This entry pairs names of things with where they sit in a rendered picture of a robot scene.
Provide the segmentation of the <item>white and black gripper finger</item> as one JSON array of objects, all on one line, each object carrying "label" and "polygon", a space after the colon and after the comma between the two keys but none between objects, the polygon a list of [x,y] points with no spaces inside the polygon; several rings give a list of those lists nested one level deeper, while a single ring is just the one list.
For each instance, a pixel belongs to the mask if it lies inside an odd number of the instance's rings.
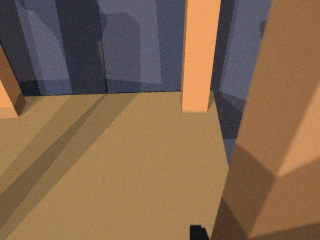
[{"label": "white and black gripper finger", "polygon": [[201,225],[190,225],[190,240],[210,240],[205,228]]}]

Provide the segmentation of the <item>small wooden stool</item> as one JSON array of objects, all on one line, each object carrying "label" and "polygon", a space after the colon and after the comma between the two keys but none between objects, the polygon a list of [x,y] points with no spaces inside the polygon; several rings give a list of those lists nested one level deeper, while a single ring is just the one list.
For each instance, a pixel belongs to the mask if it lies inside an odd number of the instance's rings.
[{"label": "small wooden stool", "polygon": [[0,44],[0,240],[320,240],[320,0],[272,0],[228,168],[221,0],[185,0],[181,91],[25,97]]}]

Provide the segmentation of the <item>dark grey mat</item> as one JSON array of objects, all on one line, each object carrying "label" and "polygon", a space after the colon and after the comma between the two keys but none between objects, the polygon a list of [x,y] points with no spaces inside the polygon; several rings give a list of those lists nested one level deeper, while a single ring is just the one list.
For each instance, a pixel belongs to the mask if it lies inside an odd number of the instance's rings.
[{"label": "dark grey mat", "polygon": [[[221,0],[210,90],[230,166],[272,0]],[[24,97],[181,91],[185,0],[0,0]]]}]

